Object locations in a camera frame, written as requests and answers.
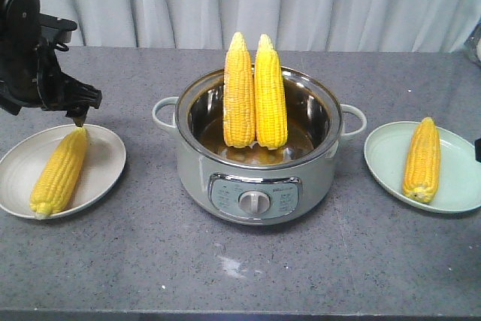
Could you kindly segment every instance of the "robotic arm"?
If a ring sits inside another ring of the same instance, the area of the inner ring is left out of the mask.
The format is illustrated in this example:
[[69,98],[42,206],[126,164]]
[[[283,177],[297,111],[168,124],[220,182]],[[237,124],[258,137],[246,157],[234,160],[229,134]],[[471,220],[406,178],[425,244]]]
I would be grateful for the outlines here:
[[0,108],[17,115],[21,107],[67,111],[82,126],[101,91],[62,72],[55,50],[77,24],[40,13],[40,0],[0,0]]

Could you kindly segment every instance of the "pot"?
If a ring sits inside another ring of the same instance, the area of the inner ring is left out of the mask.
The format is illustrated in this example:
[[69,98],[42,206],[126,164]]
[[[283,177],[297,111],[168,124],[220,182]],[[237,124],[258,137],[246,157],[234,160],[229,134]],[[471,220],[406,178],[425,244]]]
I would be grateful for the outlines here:
[[[289,136],[279,150],[224,145],[223,69],[153,107],[154,122],[175,140],[184,188],[202,208],[224,220],[272,225],[305,214],[331,188],[339,146],[366,129],[365,115],[340,104],[317,80],[285,67],[282,75]],[[175,105],[171,124],[157,117],[168,105]],[[345,113],[361,120],[358,129],[344,131]]]

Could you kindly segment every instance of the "control panel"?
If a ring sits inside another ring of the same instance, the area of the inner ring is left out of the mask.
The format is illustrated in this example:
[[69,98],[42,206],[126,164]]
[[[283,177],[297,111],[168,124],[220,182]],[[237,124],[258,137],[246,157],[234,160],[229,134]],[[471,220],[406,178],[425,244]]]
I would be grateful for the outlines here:
[[285,216],[296,208],[300,194],[301,180],[297,177],[264,179],[213,174],[209,182],[212,204],[242,219]]

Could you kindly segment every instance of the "gray countertop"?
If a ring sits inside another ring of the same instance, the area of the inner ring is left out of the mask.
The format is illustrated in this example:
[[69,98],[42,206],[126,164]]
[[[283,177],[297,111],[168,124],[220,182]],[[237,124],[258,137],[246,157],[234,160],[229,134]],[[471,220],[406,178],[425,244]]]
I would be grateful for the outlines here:
[[[317,207],[258,227],[218,219],[189,197],[174,140],[151,117],[159,99],[223,67],[224,56],[100,47],[58,55],[65,73],[102,90],[87,122],[123,139],[127,163],[104,198],[69,217],[40,222],[0,212],[0,319],[481,316],[479,211],[411,207],[372,178],[363,156],[376,127],[426,115],[471,143],[481,137],[481,69],[460,53],[280,52],[285,66],[363,110],[368,129],[340,150]],[[0,156],[69,123],[38,109],[0,112]]]

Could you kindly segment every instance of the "white curtain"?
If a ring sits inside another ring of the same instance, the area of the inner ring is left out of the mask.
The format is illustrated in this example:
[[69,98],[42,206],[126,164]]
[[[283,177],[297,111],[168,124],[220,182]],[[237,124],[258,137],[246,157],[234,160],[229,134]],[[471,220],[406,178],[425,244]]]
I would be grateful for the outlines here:
[[78,23],[72,45],[225,49],[235,31],[257,48],[452,52],[481,17],[481,0],[41,0]]

